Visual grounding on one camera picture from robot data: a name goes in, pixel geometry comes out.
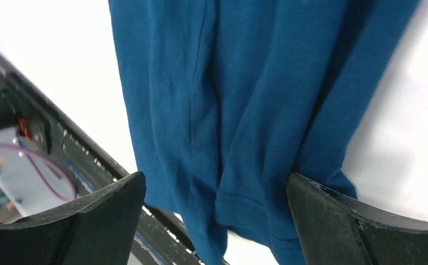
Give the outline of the dark blue t shirt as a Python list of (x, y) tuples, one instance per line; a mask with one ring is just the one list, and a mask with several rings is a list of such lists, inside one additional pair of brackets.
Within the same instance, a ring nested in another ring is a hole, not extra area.
[(206, 264), (227, 232), (304, 264), (286, 182), (356, 196), (348, 143), (418, 1), (110, 1), (145, 202)]

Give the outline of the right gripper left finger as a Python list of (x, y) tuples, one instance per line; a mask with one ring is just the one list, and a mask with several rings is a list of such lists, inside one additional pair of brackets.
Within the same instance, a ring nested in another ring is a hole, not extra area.
[(53, 209), (0, 224), (2, 264), (126, 264), (146, 192), (141, 172)]

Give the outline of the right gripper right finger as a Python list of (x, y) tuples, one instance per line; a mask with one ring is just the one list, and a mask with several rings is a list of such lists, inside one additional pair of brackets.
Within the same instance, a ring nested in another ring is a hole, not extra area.
[(428, 222), (293, 173), (287, 197), (307, 264), (428, 264)]

